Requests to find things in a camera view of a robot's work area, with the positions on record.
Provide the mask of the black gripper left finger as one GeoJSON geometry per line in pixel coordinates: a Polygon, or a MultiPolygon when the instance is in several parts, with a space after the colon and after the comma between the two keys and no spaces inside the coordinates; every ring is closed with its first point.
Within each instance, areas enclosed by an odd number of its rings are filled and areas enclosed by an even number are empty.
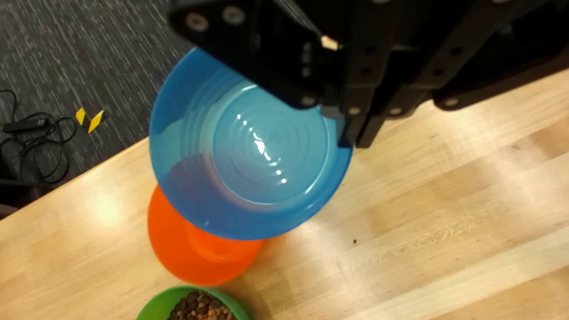
{"type": "Polygon", "coordinates": [[[223,65],[295,108],[323,90],[314,61],[319,38],[277,0],[170,0],[170,28],[223,65]]]}

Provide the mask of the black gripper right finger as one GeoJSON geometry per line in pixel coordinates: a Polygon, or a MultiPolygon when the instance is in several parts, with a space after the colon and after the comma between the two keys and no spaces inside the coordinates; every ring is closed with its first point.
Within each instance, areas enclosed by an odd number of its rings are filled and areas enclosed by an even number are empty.
{"type": "Polygon", "coordinates": [[[343,44],[341,140],[367,147],[447,84],[510,15],[492,0],[351,0],[343,44]]]}

